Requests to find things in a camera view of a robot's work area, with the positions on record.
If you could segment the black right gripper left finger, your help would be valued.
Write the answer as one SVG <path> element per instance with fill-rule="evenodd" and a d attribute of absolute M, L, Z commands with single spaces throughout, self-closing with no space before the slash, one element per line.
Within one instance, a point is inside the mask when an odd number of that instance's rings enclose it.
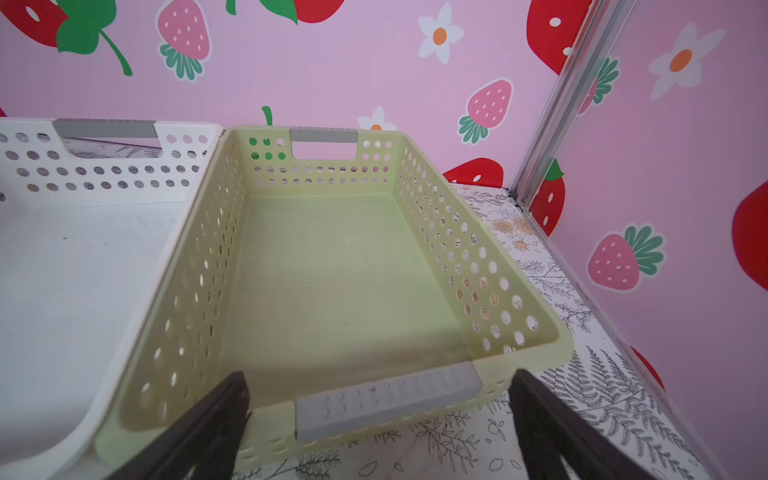
<path fill-rule="evenodd" d="M 249 418 L 250 393 L 234 372 L 112 479 L 229 479 Z"/>

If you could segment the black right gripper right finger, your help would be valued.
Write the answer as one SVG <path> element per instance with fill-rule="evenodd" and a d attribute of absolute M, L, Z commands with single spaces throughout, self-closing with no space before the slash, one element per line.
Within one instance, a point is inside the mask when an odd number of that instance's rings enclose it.
<path fill-rule="evenodd" d="M 566 466 L 581 479 L 652 477 L 529 371 L 515 372 L 508 396 L 529 478 L 566 479 Z"/>

